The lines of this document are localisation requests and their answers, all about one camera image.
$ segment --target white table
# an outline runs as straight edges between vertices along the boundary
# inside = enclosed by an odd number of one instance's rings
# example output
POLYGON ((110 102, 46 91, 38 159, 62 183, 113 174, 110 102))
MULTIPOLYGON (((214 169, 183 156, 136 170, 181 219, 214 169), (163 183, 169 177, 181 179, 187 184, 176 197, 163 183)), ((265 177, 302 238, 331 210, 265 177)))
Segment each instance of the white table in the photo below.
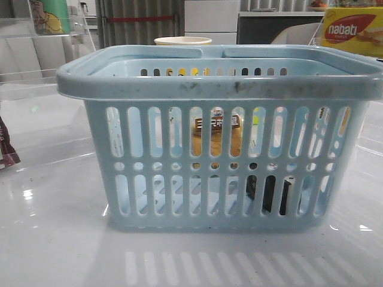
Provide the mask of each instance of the white table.
POLYGON ((273 234, 119 230, 82 103, 3 108, 22 162, 0 172, 1 286, 383 286, 382 103, 369 108, 328 220, 273 234))

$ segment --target circular hole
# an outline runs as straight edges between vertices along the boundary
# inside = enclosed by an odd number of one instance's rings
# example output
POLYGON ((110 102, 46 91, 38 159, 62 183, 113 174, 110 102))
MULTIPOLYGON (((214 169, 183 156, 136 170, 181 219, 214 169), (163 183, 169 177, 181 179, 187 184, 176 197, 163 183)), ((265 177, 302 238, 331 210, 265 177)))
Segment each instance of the circular hole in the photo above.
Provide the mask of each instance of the circular hole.
POLYGON ((115 163, 114 168, 118 172, 122 172, 125 168, 125 165, 123 163, 115 163))
POLYGON ((278 168, 278 165, 276 163, 269 163, 268 164, 268 170, 276 170, 278 168))
POLYGON ((195 169, 195 170, 197 170, 197 169, 199 169, 199 168, 201 167, 200 163, 193 163, 191 166, 192 166, 193 169, 195 169))
POLYGON ((307 165, 307 170, 310 172, 310 171, 313 171, 317 168, 317 165, 315 163, 309 163, 307 165))
POLYGON ((162 169, 162 163, 153 163, 153 170, 161 170, 162 169))
POLYGON ((139 171, 139 170, 142 170, 144 168, 144 165, 142 163, 134 163, 133 168, 134 168, 134 170, 139 171))
POLYGON ((334 163, 329 163, 326 165, 326 172, 332 172, 335 170, 335 164, 334 163))
POLYGON ((296 163, 289 163, 288 165, 287 165, 287 171, 288 172, 292 172, 293 170, 296 170, 297 169, 297 164, 296 163))
POLYGON ((211 168, 212 169, 218 169, 220 167, 220 164, 219 163, 212 163, 211 164, 211 168))
POLYGON ((230 168, 231 169, 237 169, 238 168, 238 163, 230 163, 230 168))
POLYGON ((258 167, 258 164, 256 164, 256 163, 250 163, 249 164, 250 169, 256 169, 257 167, 258 167))
POLYGON ((180 170, 181 169, 181 163, 172 163, 172 169, 173 170, 180 170))

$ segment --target light blue basket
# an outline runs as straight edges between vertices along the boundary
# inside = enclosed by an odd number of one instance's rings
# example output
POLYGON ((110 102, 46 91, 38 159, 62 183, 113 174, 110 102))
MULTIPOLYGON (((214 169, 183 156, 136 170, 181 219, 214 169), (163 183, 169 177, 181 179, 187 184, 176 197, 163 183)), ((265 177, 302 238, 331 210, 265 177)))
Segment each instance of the light blue basket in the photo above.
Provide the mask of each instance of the light blue basket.
POLYGON ((57 76, 60 93, 85 101, 115 221, 277 230, 323 219, 367 103, 382 98, 382 71, 323 47, 136 45, 97 51, 57 76), (201 154, 198 119, 208 119, 201 154))

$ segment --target white cabinet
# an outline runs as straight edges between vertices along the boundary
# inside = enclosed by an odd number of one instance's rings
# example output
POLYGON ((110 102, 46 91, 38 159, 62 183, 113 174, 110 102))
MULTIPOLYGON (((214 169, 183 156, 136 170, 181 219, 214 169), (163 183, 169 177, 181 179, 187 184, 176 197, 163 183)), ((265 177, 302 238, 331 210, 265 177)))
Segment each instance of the white cabinet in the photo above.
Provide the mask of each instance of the white cabinet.
POLYGON ((239 0, 185 1, 185 36, 204 36, 213 44, 236 44, 239 0))

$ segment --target green container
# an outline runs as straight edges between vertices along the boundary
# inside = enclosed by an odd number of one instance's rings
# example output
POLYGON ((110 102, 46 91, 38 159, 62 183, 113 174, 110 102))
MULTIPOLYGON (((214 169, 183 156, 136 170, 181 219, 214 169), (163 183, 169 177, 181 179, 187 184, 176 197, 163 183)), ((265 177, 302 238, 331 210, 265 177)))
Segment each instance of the green container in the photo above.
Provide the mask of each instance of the green container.
POLYGON ((68 34, 71 31, 66 0, 30 0, 38 34, 68 34))

